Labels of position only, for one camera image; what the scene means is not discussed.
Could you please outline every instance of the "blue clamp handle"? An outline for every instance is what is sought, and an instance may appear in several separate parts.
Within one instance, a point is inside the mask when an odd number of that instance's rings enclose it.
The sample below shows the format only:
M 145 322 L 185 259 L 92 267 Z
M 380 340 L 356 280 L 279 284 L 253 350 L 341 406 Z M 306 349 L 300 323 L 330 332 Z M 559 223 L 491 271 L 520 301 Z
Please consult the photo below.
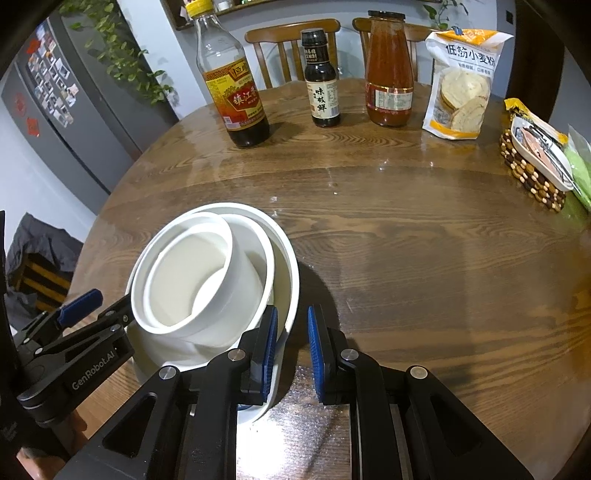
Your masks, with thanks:
M 60 309 L 57 323 L 62 328 L 73 327 L 82 319 L 88 317 L 92 312 L 103 304 L 103 294 L 100 290 L 93 288 L 81 295 L 73 302 Z

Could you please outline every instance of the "jar lid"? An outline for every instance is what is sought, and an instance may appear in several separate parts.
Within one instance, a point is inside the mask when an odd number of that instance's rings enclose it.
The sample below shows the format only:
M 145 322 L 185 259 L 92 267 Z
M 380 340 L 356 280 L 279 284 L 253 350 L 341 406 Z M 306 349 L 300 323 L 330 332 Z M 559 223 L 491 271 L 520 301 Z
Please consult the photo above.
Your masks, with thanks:
M 406 20 L 406 15 L 399 14 L 396 12 L 385 12 L 383 10 L 369 10 L 368 15 L 370 17 L 380 17 L 380 18 L 392 18 L 394 20 Z
M 303 47 L 320 47 L 328 43 L 324 28 L 306 28 L 300 33 Z

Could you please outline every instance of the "bottle label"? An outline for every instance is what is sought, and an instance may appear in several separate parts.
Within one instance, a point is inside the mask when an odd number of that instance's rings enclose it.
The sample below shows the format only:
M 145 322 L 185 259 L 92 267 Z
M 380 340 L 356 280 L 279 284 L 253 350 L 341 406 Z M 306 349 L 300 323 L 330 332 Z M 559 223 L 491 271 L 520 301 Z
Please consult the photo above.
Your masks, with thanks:
M 365 91 L 367 107 L 378 112 L 400 112 L 413 105 L 412 88 L 388 88 L 366 82 Z
M 328 82 L 308 82 L 308 98 L 312 116 L 315 118 L 333 118 L 339 114 L 339 95 L 336 80 Z
M 306 63 L 323 63 L 329 61 L 329 49 L 326 45 L 321 47 L 306 47 L 304 48 L 304 55 Z
M 246 59 L 206 72 L 203 77 L 228 130 L 244 130 L 265 118 Z

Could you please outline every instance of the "vinegar bottle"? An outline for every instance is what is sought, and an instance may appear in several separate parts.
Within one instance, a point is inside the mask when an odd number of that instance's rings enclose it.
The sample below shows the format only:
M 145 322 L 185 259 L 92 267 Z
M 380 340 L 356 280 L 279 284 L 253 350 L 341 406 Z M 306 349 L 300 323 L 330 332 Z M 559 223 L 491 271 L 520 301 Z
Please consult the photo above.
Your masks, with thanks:
M 252 147 L 269 138 L 269 122 L 244 48 L 220 24 L 212 0 L 186 5 L 197 28 L 197 67 L 232 141 Z

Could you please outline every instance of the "round table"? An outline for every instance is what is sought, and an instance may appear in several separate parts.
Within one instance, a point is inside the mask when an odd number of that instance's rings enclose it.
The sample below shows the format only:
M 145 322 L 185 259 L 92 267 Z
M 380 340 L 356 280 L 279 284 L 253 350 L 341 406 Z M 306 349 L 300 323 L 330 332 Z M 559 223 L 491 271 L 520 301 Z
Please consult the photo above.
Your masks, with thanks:
M 291 239 L 301 295 L 281 401 L 239 433 L 239 478 L 349 478 L 348 410 L 312 386 L 312 303 L 380 364 L 433 371 L 537 480 L 589 425 L 587 214 L 571 194 L 547 211 L 507 174 L 500 100 L 478 140 L 454 142 L 421 130 L 429 94 L 417 85 L 410 123 L 388 129 L 369 121 L 363 80 L 341 80 L 341 124 L 322 129 L 304 82 L 265 90 L 272 135 L 250 150 L 200 108 L 133 165 L 90 231 L 70 297 L 99 288 L 105 305 L 151 237 L 196 206 L 247 203 Z M 128 362 L 80 406 L 89 433 L 137 388 Z

